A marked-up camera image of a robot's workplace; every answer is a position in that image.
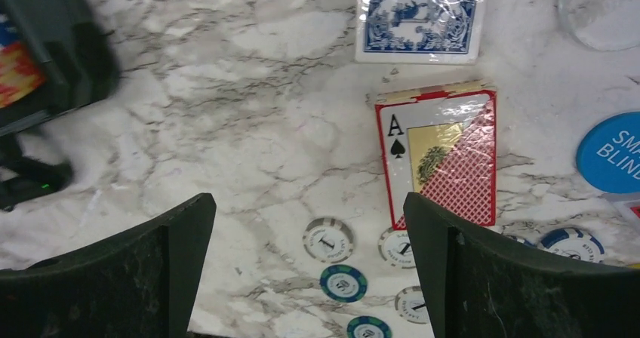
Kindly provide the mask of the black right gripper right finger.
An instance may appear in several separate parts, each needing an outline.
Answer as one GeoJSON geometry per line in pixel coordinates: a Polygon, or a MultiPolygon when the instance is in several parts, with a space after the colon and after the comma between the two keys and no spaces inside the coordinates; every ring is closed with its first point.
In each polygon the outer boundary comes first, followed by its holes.
{"type": "Polygon", "coordinates": [[[526,246],[416,192],[403,210],[436,337],[637,337],[639,272],[526,246]]]}

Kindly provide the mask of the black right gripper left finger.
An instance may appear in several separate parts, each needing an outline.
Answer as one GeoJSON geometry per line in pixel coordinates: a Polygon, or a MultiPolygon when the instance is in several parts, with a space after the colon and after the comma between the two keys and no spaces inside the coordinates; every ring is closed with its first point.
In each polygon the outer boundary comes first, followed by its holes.
{"type": "Polygon", "coordinates": [[[3,337],[184,337],[216,213],[201,193],[116,235],[1,272],[3,337]]]}

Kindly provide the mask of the red playing card deck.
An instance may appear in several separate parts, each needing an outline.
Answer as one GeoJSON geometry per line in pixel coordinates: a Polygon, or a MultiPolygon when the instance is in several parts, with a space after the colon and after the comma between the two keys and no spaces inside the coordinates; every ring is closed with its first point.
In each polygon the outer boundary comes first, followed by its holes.
{"type": "Polygon", "coordinates": [[[497,90],[482,81],[387,91],[374,106],[394,230],[419,193],[480,226],[496,221],[497,90]]]}

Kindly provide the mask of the blue small blind button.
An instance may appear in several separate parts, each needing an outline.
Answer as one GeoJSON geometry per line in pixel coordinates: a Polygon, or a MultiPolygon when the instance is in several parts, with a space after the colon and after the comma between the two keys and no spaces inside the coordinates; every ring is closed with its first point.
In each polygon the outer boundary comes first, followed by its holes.
{"type": "Polygon", "coordinates": [[[608,193],[639,191],[639,112],[625,112],[597,124],[580,142],[578,172],[608,193]]]}

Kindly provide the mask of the blue playing card deck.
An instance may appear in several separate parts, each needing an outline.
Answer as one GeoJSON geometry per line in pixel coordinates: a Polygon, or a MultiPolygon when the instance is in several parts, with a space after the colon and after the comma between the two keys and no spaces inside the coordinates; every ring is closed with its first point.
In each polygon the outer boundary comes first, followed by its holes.
{"type": "Polygon", "coordinates": [[[485,11],[486,0],[357,0],[355,59],[473,64],[485,11]]]}

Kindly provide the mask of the clear round dealer button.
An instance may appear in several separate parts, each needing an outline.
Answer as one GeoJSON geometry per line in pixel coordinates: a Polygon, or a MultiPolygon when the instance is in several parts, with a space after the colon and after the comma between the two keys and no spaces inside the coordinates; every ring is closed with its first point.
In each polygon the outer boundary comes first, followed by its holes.
{"type": "Polygon", "coordinates": [[[639,46],[639,0],[558,0],[558,21],[575,42],[593,51],[639,46]]]}

